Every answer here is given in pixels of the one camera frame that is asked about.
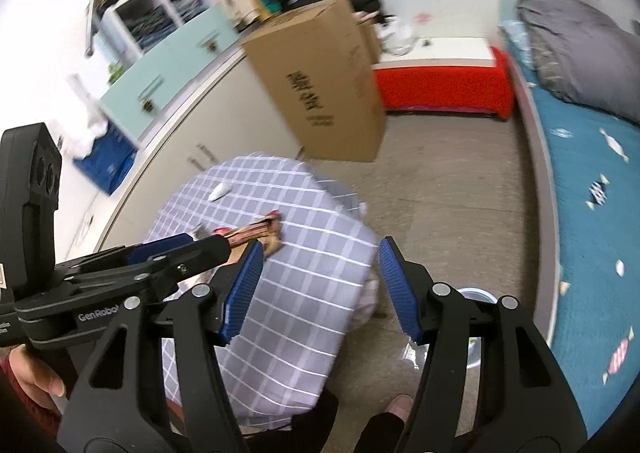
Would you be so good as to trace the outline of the person's left hand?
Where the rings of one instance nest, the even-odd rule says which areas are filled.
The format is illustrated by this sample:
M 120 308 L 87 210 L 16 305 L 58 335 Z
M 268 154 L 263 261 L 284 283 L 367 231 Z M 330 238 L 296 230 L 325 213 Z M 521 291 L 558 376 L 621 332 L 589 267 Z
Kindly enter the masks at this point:
M 32 402 L 46 410 L 60 413 L 55 401 L 64 397 L 66 388 L 62 378 L 48 364 L 32 355 L 25 345 L 10 351 L 9 364 L 17 384 Z

